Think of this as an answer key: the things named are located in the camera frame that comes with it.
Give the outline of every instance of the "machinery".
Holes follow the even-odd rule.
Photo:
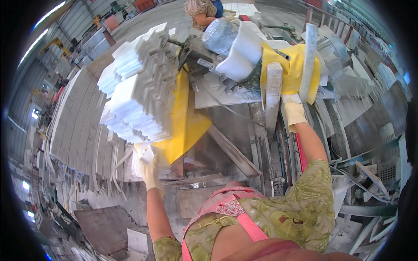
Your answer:
[[[41,56],[42,54],[46,53],[49,50],[49,47],[51,45],[55,44],[56,46],[58,46],[58,48],[60,48],[61,50],[64,51],[64,54],[67,57],[71,56],[71,53],[67,50],[67,48],[62,44],[62,42],[57,38],[53,39],[51,42],[49,42],[47,45],[44,46],[44,48],[42,48],[42,50],[39,52],[38,56]]]

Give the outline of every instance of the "metal cylinder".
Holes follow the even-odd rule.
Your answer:
[[[203,45],[217,54],[228,51],[238,35],[238,27],[226,19],[213,20],[203,33]]]

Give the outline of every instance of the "electrical cable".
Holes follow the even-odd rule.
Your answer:
[[[378,196],[376,196],[374,193],[371,193],[368,189],[366,189],[363,185],[361,185],[353,176],[351,176],[349,173],[347,173],[347,172],[345,172],[345,171],[343,171],[343,170],[340,170],[340,169],[337,169],[336,167],[334,167],[334,166],[331,166],[330,165],[330,167],[331,168],[333,168],[333,169],[335,169],[336,171],[339,171],[341,174],[343,174],[344,176],[346,176],[347,178],[349,178],[354,184],[356,184],[357,186],[359,186],[361,189],[363,189],[364,191],[366,191],[366,192],[368,192],[368,193],[370,193],[371,195],[372,195],[372,197],[374,197],[375,199],[377,199],[378,201],[380,201],[380,202],[383,202],[383,203],[389,203],[389,204],[396,204],[397,203],[397,201],[394,201],[394,200],[386,200],[386,199],[382,199],[382,198],[380,198],[380,197],[378,197]]]
[[[332,152],[338,157],[338,158],[341,158],[341,156],[340,155],[338,155],[336,152],[335,152],[335,150],[334,150],[334,146],[332,146],[332,139],[335,137],[335,135],[334,136],[332,136],[331,137],[331,141],[329,142],[330,144],[331,144],[331,150],[332,150]]]
[[[229,108],[228,106],[226,106],[225,104],[223,104],[223,103],[221,103],[220,101],[218,101],[218,99],[216,99],[203,85],[202,85],[202,88],[207,92],[207,93],[209,93],[209,95],[212,97],[212,99],[214,99],[219,105],[221,105],[222,107],[224,107],[225,109],[227,109],[228,111],[230,111],[230,112],[232,112],[232,113],[234,113],[234,114],[236,114],[236,115],[238,115],[238,116],[240,116],[240,117],[242,117],[242,118],[245,118],[246,120],[248,120],[248,121],[250,121],[250,122],[253,122],[253,123],[255,123],[255,124],[257,124],[258,126],[260,126],[260,127],[262,127],[262,128],[265,128],[263,125],[261,125],[260,123],[258,123],[258,122],[256,122],[256,121],[254,121],[253,119],[250,119],[250,118],[248,118],[248,117],[246,117],[246,116],[244,116],[244,115],[241,115],[241,114],[239,114],[239,113],[237,113],[237,112],[235,112],[235,111],[233,111],[231,108]]]

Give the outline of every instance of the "white foam padding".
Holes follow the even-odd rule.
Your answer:
[[[240,22],[228,57],[217,65],[216,72],[234,81],[246,79],[263,55],[261,43],[262,39],[247,24]]]

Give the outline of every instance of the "hand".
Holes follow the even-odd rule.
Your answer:
[[[227,20],[227,21],[232,21],[232,20],[235,20],[235,14],[231,14],[231,15],[228,15],[228,16],[225,16],[225,19]]]
[[[302,101],[298,94],[285,95],[282,94],[282,102],[285,105],[286,118],[290,132],[298,133],[294,124],[308,121],[305,118]]]
[[[160,179],[157,177],[157,155],[154,156],[151,163],[147,163],[143,159],[139,159],[139,165],[142,173],[142,179],[147,185],[147,191],[151,188],[157,188],[162,199],[165,192]]]

